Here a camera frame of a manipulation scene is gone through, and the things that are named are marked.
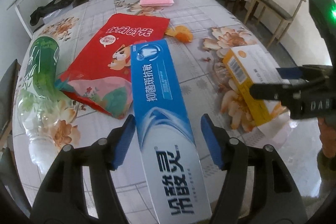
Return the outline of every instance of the chair seat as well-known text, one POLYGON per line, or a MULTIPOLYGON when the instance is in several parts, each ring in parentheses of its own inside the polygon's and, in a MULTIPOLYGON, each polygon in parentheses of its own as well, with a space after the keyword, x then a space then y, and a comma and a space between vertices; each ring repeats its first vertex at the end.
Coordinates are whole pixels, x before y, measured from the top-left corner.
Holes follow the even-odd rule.
POLYGON ((276 4, 273 0, 260 0, 260 1, 265 3, 269 8, 274 10, 276 13, 278 13, 282 18, 286 20, 293 20, 293 17, 289 13, 287 13, 285 9, 276 4))

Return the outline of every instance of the black chair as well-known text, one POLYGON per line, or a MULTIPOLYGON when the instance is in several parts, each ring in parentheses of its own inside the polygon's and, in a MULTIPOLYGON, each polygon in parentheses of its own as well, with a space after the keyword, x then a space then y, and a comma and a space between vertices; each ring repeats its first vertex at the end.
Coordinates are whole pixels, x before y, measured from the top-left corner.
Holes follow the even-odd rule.
POLYGON ((20 65, 15 60, 0 81, 0 151, 3 151, 0 159, 0 188, 2 187, 1 191, 8 191, 9 195, 6 196, 13 199, 21 211, 29 217, 32 208, 16 171, 15 159, 9 148, 3 149, 12 131, 13 102, 19 70, 20 65))

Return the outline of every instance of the floor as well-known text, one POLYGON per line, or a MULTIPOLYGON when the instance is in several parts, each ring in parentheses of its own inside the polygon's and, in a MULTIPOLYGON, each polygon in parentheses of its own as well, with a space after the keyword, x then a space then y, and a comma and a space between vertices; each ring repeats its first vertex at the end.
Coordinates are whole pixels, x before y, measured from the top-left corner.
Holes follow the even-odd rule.
MULTIPOLYGON (((224 6, 224 0, 217 1, 224 6)), ((229 2, 228 4, 227 9, 230 12, 232 11, 233 4, 233 1, 229 2)), ((247 11, 245 9, 239 10, 236 12, 235 16, 241 22, 243 22, 246 16, 246 12, 247 11)), ((266 46, 273 34, 262 23, 256 26, 256 21, 257 19, 255 17, 252 20, 249 20, 247 22, 247 27, 260 40, 260 42, 263 43, 264 46, 266 46)), ((277 39, 268 48, 268 51, 272 54, 273 58, 276 60, 280 67, 296 67, 295 62, 293 61, 289 53, 285 50, 285 48, 281 45, 281 43, 277 44, 277 39)))

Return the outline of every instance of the transparent plastic bottle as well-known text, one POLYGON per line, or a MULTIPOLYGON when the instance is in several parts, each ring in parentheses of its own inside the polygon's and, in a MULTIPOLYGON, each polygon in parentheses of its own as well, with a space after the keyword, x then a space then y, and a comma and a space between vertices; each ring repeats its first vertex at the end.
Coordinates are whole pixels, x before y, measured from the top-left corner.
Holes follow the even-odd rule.
POLYGON ((58 121, 58 98, 54 88, 59 46, 49 36, 38 37, 29 52, 29 62, 18 96, 17 115, 29 137, 29 153, 41 173, 46 174, 58 151, 48 128, 58 121))

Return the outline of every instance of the red snack bag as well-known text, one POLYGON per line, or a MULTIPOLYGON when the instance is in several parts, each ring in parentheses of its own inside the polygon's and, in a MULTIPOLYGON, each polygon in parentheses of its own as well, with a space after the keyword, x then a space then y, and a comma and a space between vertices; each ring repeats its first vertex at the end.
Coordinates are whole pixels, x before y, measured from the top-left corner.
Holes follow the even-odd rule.
POLYGON ((115 14, 55 82, 69 98, 122 119, 132 101, 131 45, 163 38, 169 19, 115 14))

